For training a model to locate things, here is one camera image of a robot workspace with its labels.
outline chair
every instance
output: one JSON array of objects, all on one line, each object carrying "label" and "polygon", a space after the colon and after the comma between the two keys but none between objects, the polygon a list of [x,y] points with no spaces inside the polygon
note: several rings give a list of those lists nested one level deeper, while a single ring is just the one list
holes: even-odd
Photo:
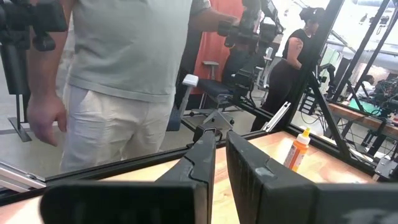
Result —
[{"label": "chair", "polygon": [[[211,79],[199,79],[198,88],[203,90],[205,94],[203,94],[202,101],[200,103],[200,109],[192,110],[190,116],[193,116],[195,113],[206,115],[207,118],[203,121],[203,124],[209,121],[213,122],[216,117],[219,117],[226,121],[226,123],[228,123],[229,127],[232,129],[234,124],[233,117],[219,111],[219,109],[221,106],[229,104],[228,98],[233,95],[233,90],[228,86],[222,84],[221,82],[215,80],[215,69],[219,65],[217,62],[204,61],[203,64],[210,67]],[[217,104],[215,108],[202,109],[202,106],[205,104],[205,99],[207,96]]]},{"label": "chair", "polygon": [[196,75],[187,75],[183,84],[188,86],[184,98],[181,102],[180,108],[177,108],[177,105],[173,105],[172,113],[170,114],[169,123],[167,125],[166,131],[179,131],[181,127],[181,120],[184,116],[185,109],[187,108],[187,103],[189,99],[189,95],[193,88],[198,85],[199,78]]}]

